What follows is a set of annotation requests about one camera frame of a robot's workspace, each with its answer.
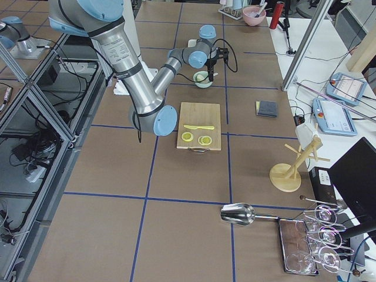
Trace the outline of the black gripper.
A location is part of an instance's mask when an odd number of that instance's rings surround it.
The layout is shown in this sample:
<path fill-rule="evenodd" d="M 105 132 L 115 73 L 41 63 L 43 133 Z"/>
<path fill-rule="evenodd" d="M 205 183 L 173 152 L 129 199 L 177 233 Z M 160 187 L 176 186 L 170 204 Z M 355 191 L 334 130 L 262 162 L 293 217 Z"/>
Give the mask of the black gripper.
<path fill-rule="evenodd" d="M 227 65 L 229 62 L 229 50 L 227 48 L 216 48 L 209 57 L 205 65 L 207 66 L 208 74 L 207 81 L 214 80 L 214 66 L 218 60 L 223 60 L 224 64 Z"/>

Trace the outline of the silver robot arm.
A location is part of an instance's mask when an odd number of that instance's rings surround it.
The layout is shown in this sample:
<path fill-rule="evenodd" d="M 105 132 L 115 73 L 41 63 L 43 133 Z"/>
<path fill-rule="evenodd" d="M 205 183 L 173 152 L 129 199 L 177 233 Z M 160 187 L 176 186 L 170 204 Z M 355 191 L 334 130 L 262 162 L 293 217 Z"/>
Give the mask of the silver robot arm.
<path fill-rule="evenodd" d="M 7 49 L 17 46 L 22 53 L 31 53 L 36 46 L 17 16 L 7 16 L 1 19 L 1 44 Z"/>
<path fill-rule="evenodd" d="M 162 96 L 183 64 L 200 69 L 217 59 L 216 30 L 203 25 L 195 46 L 170 51 L 168 60 L 153 80 L 149 80 L 124 30 L 124 1 L 50 1 L 50 26 L 60 32 L 96 40 L 107 56 L 117 79 L 131 97 L 129 119 L 139 132 L 156 136 L 172 133 L 177 112 Z"/>

